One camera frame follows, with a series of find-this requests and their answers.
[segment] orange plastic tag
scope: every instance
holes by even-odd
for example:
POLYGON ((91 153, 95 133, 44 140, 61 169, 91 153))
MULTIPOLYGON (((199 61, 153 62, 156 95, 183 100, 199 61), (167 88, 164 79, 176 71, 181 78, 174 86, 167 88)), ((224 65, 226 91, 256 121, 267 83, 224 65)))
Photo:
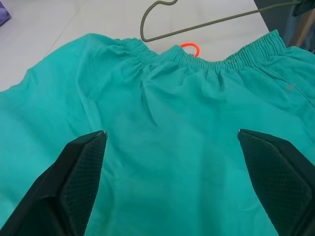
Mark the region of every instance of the orange plastic tag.
POLYGON ((195 53, 195 55, 193 55, 194 57, 197 57, 197 56, 199 56, 199 54, 200 54, 200 48, 199 48, 198 44, 196 44, 196 43, 187 42, 187 43, 182 43, 180 46, 181 46, 182 48, 187 47, 187 46, 193 46, 193 47, 195 47, 196 53, 195 53))

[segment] white table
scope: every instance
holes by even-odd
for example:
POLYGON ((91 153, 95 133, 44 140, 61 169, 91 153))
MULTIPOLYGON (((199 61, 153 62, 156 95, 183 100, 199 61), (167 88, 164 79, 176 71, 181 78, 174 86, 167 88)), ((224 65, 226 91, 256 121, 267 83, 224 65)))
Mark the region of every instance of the white table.
MULTIPOLYGON (((19 83, 26 70, 86 33, 140 38, 140 21, 155 0, 1 0, 12 19, 0 27, 0 90, 19 83)), ((145 24, 147 38, 256 9, 253 0, 179 0, 157 6, 145 24)), ((161 53, 193 41, 200 57, 222 60, 268 32, 254 14, 148 43, 161 53)))

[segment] teal fabric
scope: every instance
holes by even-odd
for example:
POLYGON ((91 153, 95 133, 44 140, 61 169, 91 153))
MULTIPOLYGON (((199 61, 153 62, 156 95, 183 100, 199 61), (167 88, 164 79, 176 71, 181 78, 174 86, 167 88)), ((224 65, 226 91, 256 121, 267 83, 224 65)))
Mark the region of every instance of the teal fabric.
POLYGON ((275 236, 236 135, 287 139, 315 164, 314 76, 315 56, 276 31, 219 62, 70 42, 0 93, 0 225, 67 142, 105 129, 86 235, 275 236))

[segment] gray wire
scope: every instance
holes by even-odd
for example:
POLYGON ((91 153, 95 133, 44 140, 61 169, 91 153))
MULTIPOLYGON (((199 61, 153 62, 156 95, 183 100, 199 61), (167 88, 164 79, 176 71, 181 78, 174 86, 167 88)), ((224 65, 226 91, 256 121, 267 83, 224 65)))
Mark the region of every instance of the gray wire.
POLYGON ((273 8, 276 8, 276 7, 298 5, 298 4, 300 4, 300 3, 302 2, 302 1, 295 1, 295 2, 283 2, 283 3, 278 3, 278 4, 274 4, 274 5, 271 5, 271 6, 268 6, 268 7, 264 7, 264 8, 258 9, 258 10, 249 11, 249 12, 241 13, 241 14, 238 14, 238 15, 225 17, 225 18, 222 18, 222 19, 219 19, 219 20, 210 21, 210 22, 203 23, 203 24, 200 24, 200 25, 197 25, 197 26, 193 26, 193 27, 188 27, 188 28, 186 28, 186 29, 181 29, 181 30, 178 30, 178 31, 175 31, 175 32, 172 32, 172 33, 167 33, 167 34, 164 34, 164 35, 161 35, 161 36, 157 36, 157 37, 153 37, 153 38, 145 38, 145 37, 144 37, 144 34, 143 34, 143 27, 144 27, 144 22, 145 22, 145 20, 146 20, 146 18, 147 18, 147 16, 148 16, 148 14, 150 13, 150 11, 151 11, 156 5, 162 4, 162 5, 171 6, 171 5, 174 5, 175 3, 177 3, 177 1, 178 1, 178 0, 173 0, 173 1, 171 1, 171 2, 156 1, 155 3, 153 3, 153 4, 145 11, 145 13, 144 13, 144 15, 143 15, 143 17, 142 17, 142 20, 141 20, 141 24, 140 24, 140 36, 141 36, 142 41, 144 41, 144 42, 152 42, 152 41, 154 41, 154 40, 166 38, 166 37, 173 36, 173 35, 176 35, 176 34, 179 34, 179 33, 187 32, 187 31, 190 31, 190 30, 195 30, 195 29, 198 29, 198 28, 201 28, 201 27, 213 25, 213 24, 220 23, 220 22, 223 22, 223 21, 232 20, 232 19, 239 18, 239 17, 242 17, 242 16, 248 16, 248 15, 251 15, 251 14, 258 13, 258 12, 268 11, 268 10, 273 9, 273 8))

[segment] gathered fabric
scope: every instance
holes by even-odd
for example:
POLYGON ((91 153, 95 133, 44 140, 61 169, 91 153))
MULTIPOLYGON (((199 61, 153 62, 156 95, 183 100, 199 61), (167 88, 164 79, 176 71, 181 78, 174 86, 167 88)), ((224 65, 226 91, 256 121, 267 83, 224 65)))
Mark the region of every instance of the gathered fabric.
POLYGON ((209 62, 87 34, 0 93, 0 227, 71 140, 106 130, 88 236, 276 236, 239 129, 315 164, 315 55, 273 31, 209 62))

